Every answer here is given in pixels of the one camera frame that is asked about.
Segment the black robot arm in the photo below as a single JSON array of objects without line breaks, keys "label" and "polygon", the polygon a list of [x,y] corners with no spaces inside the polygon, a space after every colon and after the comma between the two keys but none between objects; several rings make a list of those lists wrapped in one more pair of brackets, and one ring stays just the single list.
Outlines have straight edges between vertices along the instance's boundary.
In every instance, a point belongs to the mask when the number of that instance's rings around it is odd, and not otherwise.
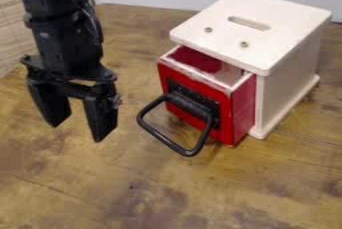
[{"label": "black robot arm", "polygon": [[102,64],[103,30],[90,0],[23,0],[24,23],[39,54],[26,55],[27,86],[47,123],[71,116],[70,100],[83,101],[92,138],[118,127],[118,75]]}]

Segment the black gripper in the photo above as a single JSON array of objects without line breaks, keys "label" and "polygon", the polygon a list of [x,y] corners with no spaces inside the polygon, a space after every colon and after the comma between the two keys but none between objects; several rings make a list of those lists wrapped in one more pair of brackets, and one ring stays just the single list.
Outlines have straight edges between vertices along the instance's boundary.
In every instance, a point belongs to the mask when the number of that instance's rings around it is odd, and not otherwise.
[{"label": "black gripper", "polygon": [[84,99],[92,138],[102,142],[118,127],[118,75],[102,63],[103,30],[90,4],[50,17],[24,15],[39,53],[26,55],[27,86],[52,127],[71,115],[68,97]]}]

